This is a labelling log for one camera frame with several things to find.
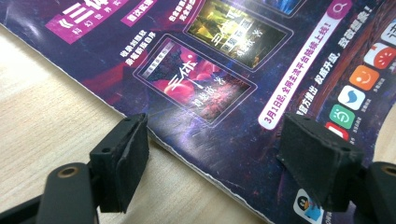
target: orange app icon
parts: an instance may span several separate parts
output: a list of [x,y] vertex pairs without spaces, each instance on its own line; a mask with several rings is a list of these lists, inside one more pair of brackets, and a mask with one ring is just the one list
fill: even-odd
[[359,65],[349,78],[349,82],[362,90],[369,91],[378,78],[378,72],[364,65]]

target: app icon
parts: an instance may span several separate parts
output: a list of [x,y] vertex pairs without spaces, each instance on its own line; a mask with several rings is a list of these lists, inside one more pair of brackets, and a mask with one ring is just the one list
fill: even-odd
[[323,209],[315,204],[303,189],[299,189],[293,204],[294,212],[300,217],[313,224],[321,223]]
[[392,45],[396,45],[396,19],[393,20],[381,35],[381,39]]
[[358,110],[365,98],[366,95],[362,91],[346,85],[338,95],[338,102],[353,110]]
[[345,129],[342,129],[331,122],[326,123],[326,128],[337,134],[338,136],[344,138],[345,140],[349,139],[349,133]]
[[378,78],[379,73],[377,71],[367,66],[359,65],[349,78],[349,82],[362,90],[369,91]]
[[355,119],[355,114],[341,105],[334,105],[332,112],[330,112],[330,119],[341,127],[350,129]]
[[396,49],[375,43],[364,56],[364,61],[376,68],[384,69],[396,56]]

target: light wood surface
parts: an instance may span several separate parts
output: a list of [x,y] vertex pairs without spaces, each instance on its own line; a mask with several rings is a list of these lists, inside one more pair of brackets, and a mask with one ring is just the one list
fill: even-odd
[[[89,152],[122,116],[0,26],[0,212],[42,193],[47,175]],[[396,162],[396,109],[375,159]],[[101,223],[262,223],[152,141],[126,215]]]

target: green app icon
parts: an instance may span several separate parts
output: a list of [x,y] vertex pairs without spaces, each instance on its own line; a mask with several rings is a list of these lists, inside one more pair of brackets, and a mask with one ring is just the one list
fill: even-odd
[[343,106],[334,105],[330,113],[330,119],[338,125],[350,129],[355,119],[355,114]]

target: book cover image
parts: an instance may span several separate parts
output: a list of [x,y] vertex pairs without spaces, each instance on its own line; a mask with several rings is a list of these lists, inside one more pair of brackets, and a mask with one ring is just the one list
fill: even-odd
[[349,223],[276,158],[285,112],[365,152],[396,100],[396,2],[0,0],[0,23],[263,219]]

